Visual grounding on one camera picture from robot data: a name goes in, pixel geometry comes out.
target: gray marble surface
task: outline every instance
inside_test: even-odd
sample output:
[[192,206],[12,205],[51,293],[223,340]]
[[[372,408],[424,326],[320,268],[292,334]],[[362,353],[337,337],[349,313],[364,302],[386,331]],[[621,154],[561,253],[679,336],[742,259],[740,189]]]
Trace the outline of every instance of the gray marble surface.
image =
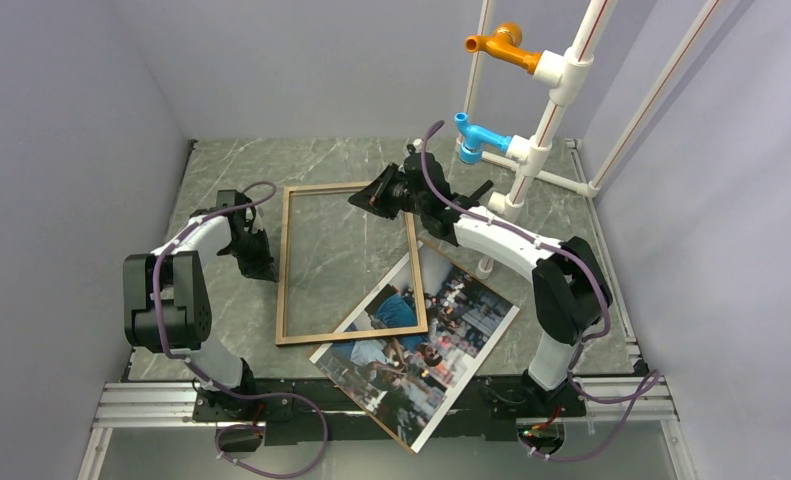
[[[272,252],[279,255],[282,223],[282,187],[374,179],[390,162],[404,158],[405,138],[356,139],[229,139],[198,142],[180,188],[170,220],[169,236],[177,232],[197,209],[213,206],[219,189],[240,189],[268,179],[280,188],[263,205],[265,227]],[[454,153],[453,138],[434,139],[430,151],[446,169],[452,189],[470,193],[487,178],[495,188],[509,190],[513,173],[489,164],[467,166]],[[545,169],[576,178],[576,169],[563,142],[555,148]],[[262,190],[252,190],[257,198]],[[331,331],[369,288],[407,252],[403,219],[388,221],[367,215],[345,201],[347,195],[293,197],[289,334]],[[578,235],[593,247],[595,232],[583,198],[536,181],[517,222],[542,235],[569,238]],[[480,254],[440,244],[420,225],[419,237],[440,246],[456,262],[474,270]],[[213,311],[213,334],[234,353],[246,358],[259,377],[322,377],[307,359],[309,346],[274,345],[277,285],[251,281],[239,275],[232,257],[218,258],[205,269]],[[536,320],[530,284],[497,265],[486,283],[522,308],[521,313],[481,366],[479,374],[518,374],[530,363],[542,329]],[[580,373],[630,371],[618,309],[611,315],[611,333],[592,342],[578,367]],[[137,349],[130,379],[187,379],[182,363]]]

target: plastic tap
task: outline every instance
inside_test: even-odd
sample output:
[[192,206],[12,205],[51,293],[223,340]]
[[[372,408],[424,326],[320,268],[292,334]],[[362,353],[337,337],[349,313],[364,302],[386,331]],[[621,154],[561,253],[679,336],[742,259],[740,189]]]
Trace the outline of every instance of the plastic tap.
[[470,124],[469,116],[465,112],[454,115],[454,124],[457,125],[457,130],[463,134],[463,144],[460,145],[460,160],[468,165],[474,165],[480,161],[484,143],[488,143],[506,154],[510,141],[513,139],[510,136],[498,135],[479,125]]

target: purple hose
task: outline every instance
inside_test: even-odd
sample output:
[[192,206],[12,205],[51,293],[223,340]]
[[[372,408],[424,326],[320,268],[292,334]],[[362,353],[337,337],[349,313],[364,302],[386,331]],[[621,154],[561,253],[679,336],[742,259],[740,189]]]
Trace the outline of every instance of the purple hose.
[[[522,229],[520,229],[519,227],[517,227],[517,226],[515,226],[513,224],[510,224],[510,223],[507,223],[507,222],[504,222],[504,221],[500,221],[500,220],[497,220],[497,219],[492,219],[492,221],[490,222],[489,218],[484,217],[483,215],[471,212],[469,210],[466,210],[465,208],[457,205],[456,203],[452,202],[451,200],[448,200],[447,198],[445,198],[444,195],[439,193],[439,190],[436,189],[436,185],[434,185],[433,181],[430,179],[430,173],[428,173],[428,170],[427,170],[427,142],[430,141],[430,138],[436,132],[438,132],[439,129],[442,128],[442,125],[444,125],[444,124],[445,124],[445,122],[443,120],[439,120],[436,123],[434,123],[433,125],[431,125],[430,128],[427,130],[427,133],[424,134],[424,138],[422,139],[422,150],[421,150],[422,173],[424,174],[424,181],[425,181],[425,183],[427,183],[427,186],[430,187],[430,190],[433,192],[433,194],[436,195],[436,197],[439,198],[439,200],[441,200],[442,203],[448,205],[449,207],[451,207],[452,209],[454,209],[457,212],[460,212],[463,215],[472,217],[472,218],[474,218],[474,219],[476,219],[478,221],[481,221],[481,222],[487,222],[487,223],[491,223],[493,225],[498,225],[499,227],[501,227],[501,228],[503,228],[503,229],[505,229],[507,231],[513,232],[516,235],[524,238],[525,240],[528,241],[528,243],[534,243],[536,241],[536,237],[534,237],[533,235],[531,235],[527,231],[522,230]],[[543,455],[543,454],[541,454],[539,452],[534,452],[534,453],[537,453],[537,454],[541,455],[546,460],[550,459],[550,460],[556,461],[556,462],[575,462],[575,461],[579,461],[579,460],[588,460],[588,459],[598,455],[599,453],[603,452],[613,442],[613,439],[616,438],[616,435],[619,433],[619,431],[622,429],[622,426],[624,426],[625,422],[627,421],[628,416],[630,415],[631,409],[633,408],[633,405],[636,402],[636,400],[639,397],[641,397],[642,395],[644,395],[646,392],[648,392],[649,390],[654,388],[654,386],[657,385],[657,382],[660,381],[660,372],[658,370],[652,370],[651,372],[648,373],[648,375],[643,377],[642,381],[639,384],[639,387],[637,387],[637,389],[636,389],[636,391],[634,393],[632,393],[631,395],[627,395],[625,397],[619,397],[619,398],[606,399],[606,398],[594,397],[594,396],[584,392],[583,389],[577,383],[575,383],[573,381],[572,369],[575,367],[575,365],[577,365],[578,360],[580,360],[581,354],[583,353],[583,344],[588,342],[588,341],[590,341],[590,340],[594,340],[596,338],[601,338],[601,337],[607,335],[610,332],[610,327],[611,327],[610,311],[609,311],[609,308],[607,306],[607,299],[604,298],[604,293],[601,291],[601,287],[598,285],[598,281],[595,279],[595,275],[592,273],[592,270],[589,269],[589,267],[586,265],[586,263],[584,263],[583,260],[578,258],[576,255],[572,254],[571,252],[568,252],[568,251],[563,250],[561,248],[557,248],[557,247],[555,247],[553,245],[549,245],[547,243],[540,243],[538,245],[538,248],[543,248],[545,250],[548,250],[551,253],[556,253],[556,254],[559,254],[559,255],[562,255],[562,256],[566,257],[567,259],[572,261],[575,265],[577,265],[578,268],[581,269],[581,271],[583,271],[584,275],[586,276],[586,279],[589,281],[590,285],[592,285],[592,289],[595,292],[595,297],[598,299],[598,305],[601,307],[601,317],[604,319],[604,328],[602,328],[600,332],[596,332],[596,333],[593,333],[593,334],[590,334],[590,335],[585,335],[583,338],[581,338],[580,346],[578,347],[577,351],[575,352],[575,355],[572,357],[572,361],[569,363],[568,377],[569,377],[569,382],[571,382],[572,388],[574,388],[579,394],[583,395],[584,397],[586,397],[589,400],[592,400],[593,402],[596,402],[596,403],[616,404],[616,403],[630,401],[630,403],[628,404],[628,408],[625,410],[624,415],[622,415],[622,418],[619,421],[619,423],[616,425],[616,427],[613,429],[613,431],[607,437],[607,440],[605,440],[604,443],[602,443],[598,448],[596,448],[592,452],[589,452],[589,453],[587,453],[585,455],[579,455],[579,456],[576,456],[576,457],[567,457],[567,458],[550,457],[548,455]],[[646,381],[649,378],[653,378],[653,380],[646,385]]]
[[324,451],[325,451],[325,449],[327,447],[327,436],[328,436],[327,419],[325,418],[324,413],[321,411],[321,409],[318,407],[318,405],[313,403],[310,399],[308,399],[306,397],[303,397],[301,395],[295,394],[295,393],[264,393],[264,394],[260,394],[260,395],[242,395],[242,394],[236,393],[233,390],[231,390],[230,388],[228,388],[226,385],[222,385],[221,383],[218,383],[215,380],[213,380],[212,378],[210,378],[210,376],[207,375],[206,372],[201,370],[201,368],[198,367],[196,364],[192,363],[191,360],[189,359],[189,357],[187,357],[186,355],[172,353],[171,352],[171,347],[168,344],[168,333],[165,330],[165,317],[162,314],[162,299],[160,298],[160,292],[162,291],[162,285],[160,284],[160,281],[159,281],[160,266],[162,265],[162,262],[165,260],[165,258],[168,256],[168,254],[171,253],[171,251],[174,250],[174,248],[177,247],[177,245],[180,242],[185,240],[186,237],[189,236],[189,234],[191,234],[196,228],[198,228],[201,225],[201,223],[209,221],[209,220],[212,220],[213,218],[218,217],[219,215],[225,215],[227,213],[236,212],[236,211],[239,211],[239,210],[246,210],[248,208],[256,207],[257,205],[261,205],[261,204],[267,202],[272,197],[274,197],[275,193],[277,193],[277,186],[274,183],[268,182],[268,181],[254,182],[254,183],[248,185],[247,187],[245,187],[242,190],[242,193],[245,193],[248,190],[250,190],[250,189],[252,189],[254,187],[258,187],[260,185],[267,185],[267,186],[271,187],[271,192],[269,192],[265,197],[263,197],[263,198],[261,198],[259,200],[253,201],[251,203],[246,203],[244,205],[237,205],[237,206],[234,206],[234,207],[228,207],[228,208],[224,208],[222,210],[217,210],[215,212],[207,214],[206,216],[204,216],[204,218],[202,219],[202,221],[200,223],[191,223],[191,224],[187,225],[183,230],[180,231],[180,233],[178,233],[177,235],[174,236],[172,241],[169,242],[168,245],[164,249],[162,249],[162,252],[160,252],[160,254],[157,255],[156,262],[154,263],[153,275],[151,276],[151,282],[152,282],[153,292],[154,292],[154,309],[156,310],[156,313],[157,313],[157,329],[159,330],[159,340],[160,340],[160,343],[162,344],[162,351],[163,351],[163,353],[165,353],[165,356],[168,357],[168,358],[171,358],[171,359],[174,359],[174,360],[183,360],[184,363],[186,364],[186,366],[189,367],[189,370],[191,370],[192,373],[194,373],[201,380],[210,383],[213,387],[215,387],[216,389],[220,390],[221,392],[224,392],[227,395],[230,395],[231,397],[238,398],[240,400],[264,400],[266,398],[275,398],[275,397],[293,398],[293,399],[296,399],[296,400],[300,400],[300,401],[306,403],[307,405],[309,405],[318,414],[319,418],[321,419],[322,428],[324,430],[324,437],[323,437],[323,440],[322,440],[321,448],[319,449],[318,454],[316,455],[316,457],[309,464],[307,464],[306,467],[304,467],[304,468],[302,468],[302,469],[300,469],[300,470],[298,470],[296,472],[292,472],[292,473],[271,473],[271,472],[266,472],[266,471],[263,471],[263,470],[259,470],[258,468],[253,467],[251,465],[248,465],[245,462],[240,462],[240,461],[238,461],[238,460],[236,460],[234,458],[229,457],[227,454],[225,454],[221,450],[221,445],[219,443],[219,440],[221,439],[221,436],[225,432],[227,432],[228,430],[239,430],[239,429],[242,429],[242,428],[248,428],[246,425],[232,425],[230,427],[221,429],[221,430],[219,430],[218,434],[215,437],[215,449],[218,451],[220,458],[223,458],[223,459],[227,460],[228,462],[230,462],[230,463],[232,463],[232,464],[234,464],[236,466],[242,467],[242,468],[244,468],[245,470],[247,470],[249,472],[256,473],[257,475],[262,475],[263,477],[280,478],[280,479],[283,479],[283,478],[295,478],[295,477],[301,476],[301,475],[309,472],[310,470],[312,470],[316,465],[318,465],[319,462],[321,462],[321,459],[324,457]]

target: purple cable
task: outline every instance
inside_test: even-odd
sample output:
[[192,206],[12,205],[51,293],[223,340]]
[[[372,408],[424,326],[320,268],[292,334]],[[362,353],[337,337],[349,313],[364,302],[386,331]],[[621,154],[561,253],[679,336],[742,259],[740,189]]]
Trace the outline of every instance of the purple cable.
[[[425,183],[427,183],[427,186],[430,187],[430,190],[433,192],[433,194],[436,195],[436,197],[439,198],[439,200],[441,200],[442,203],[448,205],[449,207],[451,207],[452,209],[454,209],[457,212],[460,212],[463,215],[472,217],[472,218],[474,218],[474,219],[476,219],[478,221],[481,221],[481,222],[490,223],[492,225],[498,225],[499,227],[501,227],[501,228],[503,228],[503,229],[505,229],[507,231],[513,232],[516,235],[524,238],[529,243],[535,244],[536,237],[534,237],[533,235],[531,235],[527,231],[522,230],[522,229],[520,229],[519,227],[517,227],[517,226],[515,226],[513,224],[510,224],[510,223],[507,223],[507,222],[504,222],[504,221],[500,221],[500,220],[497,220],[497,219],[491,219],[490,220],[489,218],[484,217],[483,215],[480,215],[480,214],[471,212],[469,210],[466,210],[465,208],[463,208],[463,207],[457,205],[456,203],[452,202],[451,200],[448,200],[447,198],[445,198],[445,196],[442,195],[439,192],[439,190],[436,189],[436,185],[434,185],[433,181],[430,179],[430,173],[428,172],[428,169],[427,169],[427,142],[430,141],[430,138],[436,132],[438,132],[440,128],[442,128],[442,125],[445,125],[445,122],[443,120],[439,120],[436,123],[434,123],[433,125],[431,125],[430,128],[427,130],[427,133],[424,134],[424,138],[422,139],[422,150],[421,150],[422,173],[424,174],[424,181],[425,181]],[[636,389],[636,391],[634,393],[632,393],[631,395],[627,395],[625,397],[610,398],[610,399],[594,397],[594,396],[584,392],[583,389],[577,383],[575,383],[573,381],[572,369],[575,367],[575,365],[577,365],[578,360],[580,360],[581,354],[583,353],[583,344],[588,342],[588,341],[590,341],[590,340],[594,340],[596,338],[601,338],[601,337],[607,335],[610,332],[610,327],[611,327],[610,311],[609,311],[608,306],[607,306],[607,299],[604,298],[604,293],[601,291],[601,287],[598,285],[598,281],[595,279],[595,275],[592,273],[592,270],[589,269],[589,267],[586,265],[586,263],[584,263],[583,260],[578,258],[576,255],[572,254],[571,252],[567,252],[566,250],[563,250],[561,248],[557,248],[557,247],[555,247],[553,245],[549,245],[547,243],[540,243],[539,245],[537,245],[537,248],[542,248],[542,249],[548,250],[551,253],[556,253],[556,254],[562,255],[562,256],[566,257],[567,259],[569,259],[570,261],[572,261],[575,265],[577,265],[578,268],[580,268],[581,271],[583,271],[583,274],[584,274],[584,276],[586,276],[586,279],[589,281],[590,285],[592,285],[592,289],[595,292],[595,297],[598,299],[598,305],[601,307],[601,317],[604,319],[604,328],[601,329],[600,332],[592,333],[590,335],[586,335],[583,338],[581,338],[580,346],[578,347],[577,351],[575,352],[575,355],[572,357],[572,361],[569,363],[568,378],[569,378],[569,381],[571,382],[572,388],[574,388],[579,394],[583,395],[584,397],[586,397],[589,400],[592,400],[593,402],[596,402],[596,403],[616,404],[616,403],[630,401],[630,403],[628,404],[628,408],[625,410],[624,415],[622,415],[622,419],[619,421],[619,423],[616,425],[616,427],[613,429],[613,431],[607,437],[607,440],[605,440],[604,443],[602,443],[598,448],[596,448],[592,452],[590,452],[590,453],[588,453],[586,455],[579,455],[577,457],[568,457],[568,458],[556,458],[556,457],[550,457],[548,455],[542,455],[541,453],[539,454],[539,455],[542,455],[546,460],[548,460],[549,457],[550,457],[550,460],[557,461],[557,462],[574,462],[574,461],[579,461],[579,460],[588,460],[588,459],[598,455],[599,453],[603,452],[604,449],[606,449],[613,442],[613,439],[616,437],[616,434],[619,433],[619,431],[621,430],[622,426],[627,421],[628,416],[630,415],[631,409],[633,408],[633,405],[636,402],[636,400],[639,397],[641,397],[642,395],[644,395],[646,392],[648,392],[649,390],[654,388],[654,386],[657,385],[657,383],[660,381],[660,376],[661,375],[660,375],[660,372],[658,370],[652,370],[651,372],[648,373],[648,375],[643,377],[642,381],[639,384],[639,387],[637,387],[637,389]],[[649,378],[652,378],[652,377],[653,377],[653,381],[651,381],[649,384],[646,385],[646,381]]]
[[231,425],[230,427],[223,428],[223,429],[219,430],[218,434],[215,437],[215,449],[218,451],[219,457],[227,460],[228,462],[232,463],[233,465],[242,467],[242,468],[244,468],[245,470],[247,470],[249,472],[256,473],[257,475],[261,475],[263,477],[279,478],[279,479],[295,478],[295,477],[301,476],[301,475],[309,472],[310,470],[312,470],[313,467],[318,465],[318,463],[321,462],[321,459],[324,457],[324,451],[327,448],[327,436],[328,436],[327,419],[324,416],[324,412],[322,412],[321,409],[318,407],[318,405],[313,403],[310,399],[308,399],[308,398],[306,398],[304,396],[298,395],[296,393],[263,393],[263,394],[260,394],[260,395],[242,395],[240,393],[236,393],[233,390],[231,390],[230,388],[228,388],[226,385],[222,385],[221,383],[218,383],[215,380],[213,380],[212,378],[210,378],[210,376],[207,375],[206,372],[201,370],[201,368],[198,367],[196,364],[192,363],[191,359],[189,357],[187,357],[186,355],[180,355],[180,354],[172,353],[171,352],[171,347],[168,344],[168,333],[165,330],[165,317],[162,314],[162,299],[160,298],[160,292],[162,291],[162,286],[161,286],[160,281],[159,281],[160,266],[162,265],[162,262],[165,260],[165,258],[168,256],[168,254],[171,253],[171,251],[174,250],[174,248],[176,248],[177,245],[179,245],[180,242],[185,240],[186,237],[188,237],[189,234],[191,234],[203,222],[212,220],[215,217],[218,217],[220,215],[225,215],[227,213],[236,212],[236,211],[239,211],[239,210],[246,210],[248,208],[256,207],[257,205],[261,205],[261,204],[267,202],[272,197],[274,197],[275,193],[277,193],[277,185],[275,185],[272,182],[265,181],[265,180],[259,181],[259,182],[254,182],[254,183],[248,185],[247,187],[245,187],[242,190],[242,193],[245,193],[248,190],[250,190],[250,189],[252,189],[254,187],[258,187],[260,185],[267,185],[267,186],[271,187],[271,191],[265,197],[263,197],[263,198],[261,198],[259,200],[255,200],[255,201],[250,202],[250,203],[246,203],[244,205],[236,205],[234,207],[224,208],[224,209],[217,210],[215,212],[212,212],[212,213],[209,213],[209,214],[205,215],[204,218],[201,220],[201,222],[195,222],[195,223],[191,223],[191,224],[187,225],[183,230],[181,230],[177,235],[174,236],[172,241],[169,242],[168,245],[164,249],[162,249],[160,254],[157,255],[156,262],[154,263],[153,275],[151,277],[151,282],[152,282],[153,292],[154,292],[154,309],[156,310],[156,313],[157,313],[157,329],[159,330],[159,340],[160,340],[160,344],[162,344],[162,351],[163,351],[163,353],[165,353],[165,356],[170,358],[170,359],[183,360],[184,363],[186,364],[186,366],[189,368],[189,370],[191,370],[192,373],[194,373],[201,380],[209,383],[211,386],[213,386],[216,389],[226,393],[227,395],[230,395],[231,397],[238,398],[240,400],[264,400],[266,398],[275,398],[275,397],[293,398],[293,399],[296,399],[296,400],[300,400],[300,401],[306,403],[307,405],[309,405],[318,414],[319,418],[321,419],[322,428],[324,430],[324,437],[323,437],[323,440],[322,440],[321,448],[319,449],[318,454],[316,455],[316,457],[306,467],[304,467],[304,468],[302,468],[302,469],[300,469],[300,470],[298,470],[296,472],[292,472],[292,473],[271,473],[271,472],[266,472],[266,471],[263,471],[263,470],[259,470],[258,468],[253,467],[251,465],[248,465],[245,462],[240,462],[237,459],[229,457],[227,454],[225,454],[221,450],[221,445],[220,445],[220,442],[219,442],[219,440],[221,439],[221,436],[225,432],[227,432],[229,430],[239,430],[241,428],[248,428],[246,425],[241,425],[241,424],[240,425]]

